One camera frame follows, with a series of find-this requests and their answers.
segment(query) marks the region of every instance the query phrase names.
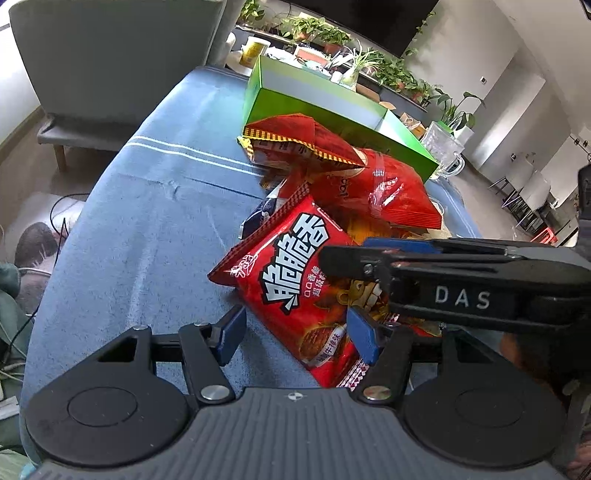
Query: screw head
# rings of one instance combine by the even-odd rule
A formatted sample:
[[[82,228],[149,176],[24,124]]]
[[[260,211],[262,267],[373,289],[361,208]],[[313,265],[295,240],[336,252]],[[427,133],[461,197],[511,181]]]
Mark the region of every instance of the screw head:
[[[372,385],[363,391],[363,396],[371,401],[382,401],[389,399],[392,391],[383,385]]]
[[[291,401],[301,400],[302,398],[304,398],[304,396],[305,395],[300,392],[291,392],[287,394],[287,398],[289,398]]]
[[[230,389],[224,385],[208,385],[201,389],[201,396],[206,400],[223,400],[230,395]]]

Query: chair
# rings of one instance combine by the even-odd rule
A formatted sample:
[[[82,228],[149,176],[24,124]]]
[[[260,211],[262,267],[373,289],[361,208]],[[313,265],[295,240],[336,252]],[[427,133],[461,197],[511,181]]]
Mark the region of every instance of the chair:
[[[547,227],[544,230],[542,230],[538,234],[538,236],[536,236],[535,238],[533,238],[531,240],[532,243],[539,243],[539,244],[546,244],[546,245],[555,244],[557,241],[558,241],[558,237],[556,237],[556,235],[554,234],[554,231],[550,227]]]
[[[520,197],[527,208],[517,226],[520,226],[530,215],[534,215],[533,221],[525,228],[527,230],[535,222],[535,213],[545,205],[549,194],[550,182],[539,171],[534,172],[529,182],[521,190]]]
[[[240,0],[22,0],[9,11],[47,121],[39,143],[118,151],[226,42]]]
[[[499,189],[499,192],[502,189],[504,189],[507,186],[507,184],[510,184],[513,187],[513,192],[511,192],[511,194],[503,202],[503,208],[506,207],[508,203],[511,202],[512,198],[521,191],[521,189],[531,178],[533,172],[534,166],[530,162],[528,162],[527,160],[517,161],[513,164],[513,166],[511,167],[511,169],[505,177],[503,177],[499,181],[494,182],[489,187],[491,189],[502,181],[505,181],[505,184]]]

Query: green box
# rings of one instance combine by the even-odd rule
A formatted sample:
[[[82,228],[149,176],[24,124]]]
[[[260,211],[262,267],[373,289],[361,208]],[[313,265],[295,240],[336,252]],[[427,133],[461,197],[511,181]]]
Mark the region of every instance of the green box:
[[[423,182],[437,162],[386,107],[305,70],[260,57],[246,88],[245,124],[303,113],[354,147],[373,148],[413,167]]]

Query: red snack bag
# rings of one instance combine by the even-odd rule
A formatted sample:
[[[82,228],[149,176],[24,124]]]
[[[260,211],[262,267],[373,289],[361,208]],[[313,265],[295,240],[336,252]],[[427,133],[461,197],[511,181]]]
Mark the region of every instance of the red snack bag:
[[[345,140],[301,113],[251,122],[242,135],[251,140],[251,161],[257,165],[289,170],[294,164],[304,164],[316,171],[365,166]]]
[[[320,206],[354,210],[397,225],[441,228],[441,214],[411,166],[368,148],[361,153],[367,168],[307,176],[314,179],[310,192]],[[280,196],[289,196],[302,179],[301,171],[292,172]]]
[[[349,280],[331,283],[318,267],[325,245],[354,245],[307,194],[305,184],[208,275],[238,286],[247,305],[322,387],[334,387],[357,360],[346,335]]]

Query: paper cup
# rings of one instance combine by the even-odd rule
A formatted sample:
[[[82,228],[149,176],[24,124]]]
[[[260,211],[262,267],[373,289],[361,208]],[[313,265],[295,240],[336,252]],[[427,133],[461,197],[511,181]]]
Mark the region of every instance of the paper cup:
[[[271,43],[262,38],[248,37],[246,45],[242,46],[242,57],[240,57],[240,65],[252,69],[255,66],[256,60],[260,55],[263,55]]]

